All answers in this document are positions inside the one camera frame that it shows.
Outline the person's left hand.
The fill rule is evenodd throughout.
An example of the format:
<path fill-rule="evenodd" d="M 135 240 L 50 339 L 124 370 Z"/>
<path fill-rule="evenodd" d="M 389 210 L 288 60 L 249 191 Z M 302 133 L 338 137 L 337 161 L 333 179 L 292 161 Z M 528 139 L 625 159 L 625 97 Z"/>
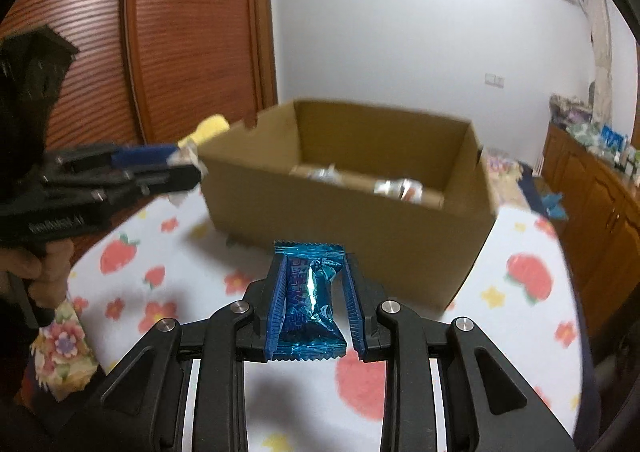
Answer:
<path fill-rule="evenodd" d="M 41 308 L 54 309 L 66 298 L 74 243 L 69 239 L 46 244 L 41 257 L 24 249 L 1 249 L 1 320 L 20 316 L 9 274 L 25 279 L 27 293 Z"/>

